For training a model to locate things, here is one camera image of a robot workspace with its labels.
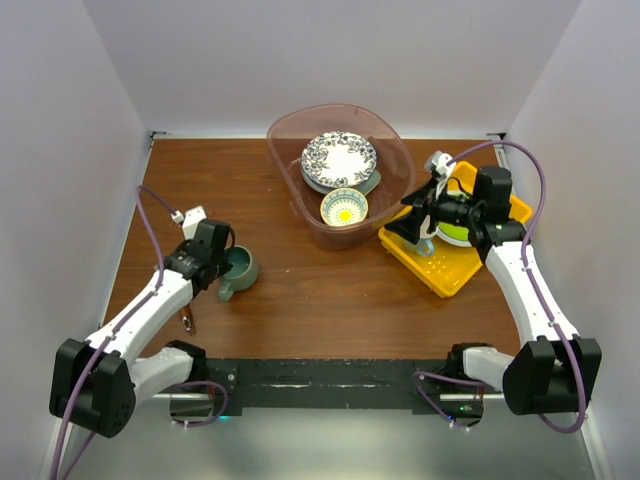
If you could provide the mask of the pale green divided dish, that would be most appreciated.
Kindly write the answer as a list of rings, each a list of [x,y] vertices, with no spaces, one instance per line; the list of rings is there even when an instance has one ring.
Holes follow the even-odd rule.
[[[355,186],[355,189],[367,196],[371,193],[381,181],[381,174],[378,170],[374,170],[371,176],[364,182]]]

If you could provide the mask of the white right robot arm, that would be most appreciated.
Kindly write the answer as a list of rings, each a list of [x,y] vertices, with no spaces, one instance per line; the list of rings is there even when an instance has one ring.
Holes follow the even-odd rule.
[[[497,281],[521,347],[510,356],[484,343],[453,346],[445,369],[459,393],[484,383],[516,415],[584,415],[602,351],[553,298],[528,232],[534,210],[512,192],[508,170],[467,162],[435,167],[379,231],[383,247],[436,295],[457,293],[481,268]]]

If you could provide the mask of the green rimmed lettered plate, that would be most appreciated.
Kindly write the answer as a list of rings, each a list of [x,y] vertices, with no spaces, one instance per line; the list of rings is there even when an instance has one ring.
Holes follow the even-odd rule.
[[[327,187],[327,186],[323,186],[319,183],[317,183],[316,181],[312,180],[304,170],[301,170],[301,175],[303,180],[305,181],[305,183],[312,188],[314,191],[323,194],[323,195],[327,195],[330,192],[332,192],[334,190],[333,187]]]

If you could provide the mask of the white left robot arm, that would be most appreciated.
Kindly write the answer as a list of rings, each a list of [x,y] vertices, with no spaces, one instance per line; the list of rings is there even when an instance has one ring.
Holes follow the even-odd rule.
[[[85,340],[66,340],[55,355],[50,413],[112,438],[137,406],[163,390],[200,390],[207,380],[204,349],[174,340],[152,357],[140,354],[174,314],[230,271],[234,244],[229,224],[199,221],[123,311]]]

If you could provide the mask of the teal ceramic mug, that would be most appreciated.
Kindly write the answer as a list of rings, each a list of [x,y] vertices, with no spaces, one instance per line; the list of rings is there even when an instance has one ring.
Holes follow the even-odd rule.
[[[229,249],[231,269],[219,278],[218,297],[227,302],[237,293],[249,289],[257,280],[259,265],[251,252],[241,245]]]

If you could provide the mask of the blue patterned bottom plate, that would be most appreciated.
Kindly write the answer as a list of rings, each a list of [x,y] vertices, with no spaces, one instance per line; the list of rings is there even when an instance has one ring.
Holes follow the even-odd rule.
[[[353,187],[368,180],[377,167],[372,143],[347,131],[330,131],[309,141],[300,156],[301,170],[328,188]]]

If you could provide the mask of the yellow teal patterned bowl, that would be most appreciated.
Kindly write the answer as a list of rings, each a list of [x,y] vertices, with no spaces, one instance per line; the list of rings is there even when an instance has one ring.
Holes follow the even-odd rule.
[[[360,223],[366,219],[368,212],[369,203],[365,195],[354,188],[332,190],[320,204],[321,219],[332,227]]]

